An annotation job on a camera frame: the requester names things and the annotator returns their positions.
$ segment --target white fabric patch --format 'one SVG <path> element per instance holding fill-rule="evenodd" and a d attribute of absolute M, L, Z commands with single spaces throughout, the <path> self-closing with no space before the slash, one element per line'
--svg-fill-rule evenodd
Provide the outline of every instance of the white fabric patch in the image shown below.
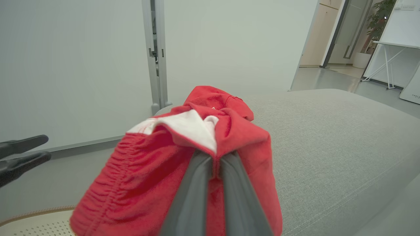
<path fill-rule="evenodd" d="M 177 115 L 161 118 L 149 118 L 131 128 L 127 133 L 142 133 L 150 135 L 155 127 L 161 123 L 166 124 L 176 133 L 204 146 L 214 153 L 217 150 L 215 126 L 219 119 L 213 115 L 201 119 L 195 110 L 189 110 Z"/>

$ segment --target gray upholstered bench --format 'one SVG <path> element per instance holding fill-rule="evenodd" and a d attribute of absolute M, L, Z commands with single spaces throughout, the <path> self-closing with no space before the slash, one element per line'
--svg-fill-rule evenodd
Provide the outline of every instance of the gray upholstered bench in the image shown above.
<path fill-rule="evenodd" d="M 242 99 L 271 134 L 283 236 L 351 236 L 420 173 L 404 112 L 336 89 Z"/>

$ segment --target red cloth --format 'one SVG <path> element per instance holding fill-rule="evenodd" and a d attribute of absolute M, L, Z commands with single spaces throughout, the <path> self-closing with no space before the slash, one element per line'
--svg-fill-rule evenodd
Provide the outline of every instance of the red cloth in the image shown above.
<path fill-rule="evenodd" d="M 156 126 L 150 135 L 127 133 L 70 218 L 70 226 L 77 235 L 158 235 L 195 149 L 213 157 L 207 235 L 226 234 L 219 160 L 234 150 L 241 156 L 274 234 L 281 234 L 269 133 L 250 122 L 254 115 L 240 98 L 209 86 L 194 88 L 183 106 L 155 118 L 191 109 L 201 119 L 210 115 L 218 118 L 217 152 L 166 124 Z"/>

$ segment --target white plant pot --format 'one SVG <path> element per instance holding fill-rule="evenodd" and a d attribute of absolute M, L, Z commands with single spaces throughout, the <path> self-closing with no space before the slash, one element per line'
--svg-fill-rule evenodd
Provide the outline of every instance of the white plant pot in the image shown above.
<path fill-rule="evenodd" d="M 364 69 L 368 65 L 371 54 L 357 52 L 354 56 L 353 67 Z"/>

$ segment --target potted plant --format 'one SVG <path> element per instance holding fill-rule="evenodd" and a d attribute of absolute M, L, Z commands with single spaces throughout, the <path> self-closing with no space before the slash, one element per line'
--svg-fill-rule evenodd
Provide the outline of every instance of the potted plant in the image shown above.
<path fill-rule="evenodd" d="M 376 44 L 374 44 L 373 41 L 381 38 L 383 29 L 389 19 L 389 15 L 391 14 L 395 1 L 396 0 L 383 0 L 373 5 L 373 7 L 377 10 L 367 18 L 367 20 L 370 21 L 367 28 L 371 30 L 367 32 L 368 37 L 362 50 L 357 52 L 354 56 L 354 67 L 364 69 L 368 65 L 370 55 L 376 47 Z"/>

